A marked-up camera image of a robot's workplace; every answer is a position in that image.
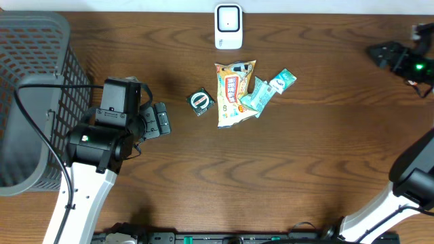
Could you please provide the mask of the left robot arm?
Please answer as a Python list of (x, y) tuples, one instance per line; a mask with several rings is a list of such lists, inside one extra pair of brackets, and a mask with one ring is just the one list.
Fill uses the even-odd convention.
[(101, 105), (67, 133), (62, 155), (67, 176), (61, 179), (44, 243), (90, 243), (122, 163), (145, 140), (170, 134), (165, 104), (142, 103), (143, 92), (152, 94), (135, 77), (109, 77)]

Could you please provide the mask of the teal white packet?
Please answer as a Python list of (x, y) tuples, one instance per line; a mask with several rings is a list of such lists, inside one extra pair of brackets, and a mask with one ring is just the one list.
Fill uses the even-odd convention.
[(269, 85), (277, 93), (282, 94), (288, 87), (293, 85), (296, 80), (297, 77), (285, 68), (269, 82)]

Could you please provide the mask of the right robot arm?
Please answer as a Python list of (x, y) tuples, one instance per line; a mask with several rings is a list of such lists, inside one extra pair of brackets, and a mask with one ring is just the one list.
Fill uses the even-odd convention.
[[(374, 63), (404, 79), (414, 90), (418, 84), (433, 91), (433, 60), (426, 58), (429, 48), (414, 49), (389, 41), (367, 48)], [(389, 172), (382, 192), (359, 211), (345, 216), (339, 224), (324, 230), (322, 239), (337, 243), (373, 243), (381, 234), (416, 214), (432, 215), (433, 208), (433, 131), (429, 130), (399, 155)]]

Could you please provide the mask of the dark green Zam-Buk box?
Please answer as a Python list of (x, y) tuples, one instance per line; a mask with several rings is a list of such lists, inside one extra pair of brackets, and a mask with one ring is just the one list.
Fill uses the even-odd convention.
[(198, 117), (215, 105), (215, 100), (203, 87), (188, 96), (186, 102)]

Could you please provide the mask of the green snack packet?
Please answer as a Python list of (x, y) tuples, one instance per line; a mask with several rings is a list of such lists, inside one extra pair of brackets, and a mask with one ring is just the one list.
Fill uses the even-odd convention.
[(275, 89), (271, 87), (266, 81), (255, 77), (253, 92), (242, 97), (241, 103), (244, 106), (255, 110), (257, 112), (255, 117), (259, 118), (265, 106), (275, 95), (275, 92)]

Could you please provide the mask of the large orange white snack bag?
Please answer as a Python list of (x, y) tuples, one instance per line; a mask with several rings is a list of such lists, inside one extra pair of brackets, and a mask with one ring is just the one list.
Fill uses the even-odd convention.
[(235, 62), (232, 64), (215, 63), (218, 80), (218, 127), (232, 127), (258, 112), (241, 102), (248, 94), (250, 77), (256, 61)]

